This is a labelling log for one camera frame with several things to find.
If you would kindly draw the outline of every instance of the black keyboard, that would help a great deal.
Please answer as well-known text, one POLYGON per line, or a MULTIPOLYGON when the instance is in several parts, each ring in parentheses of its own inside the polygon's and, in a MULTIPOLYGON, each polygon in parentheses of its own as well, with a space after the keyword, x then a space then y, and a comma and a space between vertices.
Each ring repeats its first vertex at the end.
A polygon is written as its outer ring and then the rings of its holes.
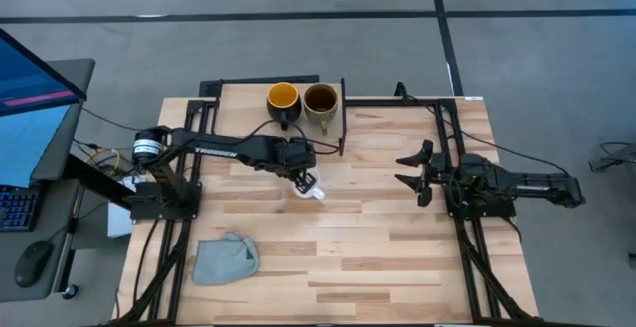
POLYGON ((40 187, 0 186, 0 232, 26 232, 33 228, 40 208, 40 187))

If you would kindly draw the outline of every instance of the concrete floor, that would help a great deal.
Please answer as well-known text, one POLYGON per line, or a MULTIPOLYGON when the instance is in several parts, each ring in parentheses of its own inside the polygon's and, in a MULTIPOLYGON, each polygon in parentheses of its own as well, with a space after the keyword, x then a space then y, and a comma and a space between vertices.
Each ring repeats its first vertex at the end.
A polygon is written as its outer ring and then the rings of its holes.
MULTIPOLYGON (((636 0, 445 0, 447 10, 636 8, 636 0)), ((0 16, 75 16, 434 8, 432 0, 0 0, 0 16)), ((484 96, 497 142, 557 162, 580 179, 575 210, 517 204, 531 282, 552 321, 631 326, 636 320, 636 181, 631 167, 592 174, 603 141, 636 141, 636 18, 451 19, 466 95, 484 96)), ((320 74, 349 94, 448 95, 435 19, 149 24, 25 24, 3 28, 47 60, 93 57, 87 107, 123 124, 156 122, 164 97, 200 80, 320 74)), ((83 116, 77 139, 127 146, 132 135, 83 116)), ((501 154, 510 170, 545 166, 501 154)), ((78 326, 112 311, 126 243, 81 251, 65 302, 0 304, 0 325, 78 326)))

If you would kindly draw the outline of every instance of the computer mouse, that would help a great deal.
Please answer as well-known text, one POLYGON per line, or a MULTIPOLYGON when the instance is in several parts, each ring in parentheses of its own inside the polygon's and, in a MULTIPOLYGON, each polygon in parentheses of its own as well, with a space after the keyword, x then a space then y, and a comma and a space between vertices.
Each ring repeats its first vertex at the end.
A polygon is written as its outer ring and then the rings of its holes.
POLYGON ((18 286, 27 288, 38 282, 52 251, 53 244, 48 241, 36 241, 24 250, 16 264, 15 280, 18 286))

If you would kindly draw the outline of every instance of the monitor screen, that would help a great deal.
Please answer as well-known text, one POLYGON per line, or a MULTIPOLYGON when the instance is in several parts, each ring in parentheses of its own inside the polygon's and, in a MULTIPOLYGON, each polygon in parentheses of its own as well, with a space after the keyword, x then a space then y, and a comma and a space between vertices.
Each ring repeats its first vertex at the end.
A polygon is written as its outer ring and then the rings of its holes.
POLYGON ((85 93, 0 29, 0 116, 85 99, 85 93))

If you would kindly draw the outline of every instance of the gray cloth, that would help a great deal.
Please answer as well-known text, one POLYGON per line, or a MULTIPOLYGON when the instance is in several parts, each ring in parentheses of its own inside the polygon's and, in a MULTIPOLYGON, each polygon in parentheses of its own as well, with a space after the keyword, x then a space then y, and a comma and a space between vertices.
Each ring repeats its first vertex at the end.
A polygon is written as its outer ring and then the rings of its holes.
POLYGON ((254 275, 260 267, 256 245, 250 237, 227 232, 217 241, 199 241, 192 282, 219 285, 254 275))

